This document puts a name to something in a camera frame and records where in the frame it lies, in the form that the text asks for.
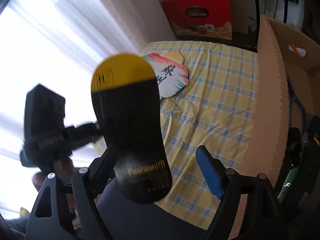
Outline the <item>person's left hand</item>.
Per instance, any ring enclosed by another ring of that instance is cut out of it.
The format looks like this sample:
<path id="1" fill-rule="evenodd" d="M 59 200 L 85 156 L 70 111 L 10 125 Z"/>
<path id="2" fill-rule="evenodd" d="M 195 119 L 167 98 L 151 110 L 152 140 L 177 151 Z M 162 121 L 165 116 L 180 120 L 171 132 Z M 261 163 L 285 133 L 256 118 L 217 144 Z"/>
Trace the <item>person's left hand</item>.
<path id="1" fill-rule="evenodd" d="M 71 176 L 75 174 L 75 171 L 76 168 L 74 167 L 71 158 L 65 157 L 62 160 L 58 160 L 53 163 L 53 172 L 49 172 L 48 174 L 37 172 L 32 176 L 31 181 L 37 192 L 39 192 L 46 179 L 53 179 L 60 176 Z"/>

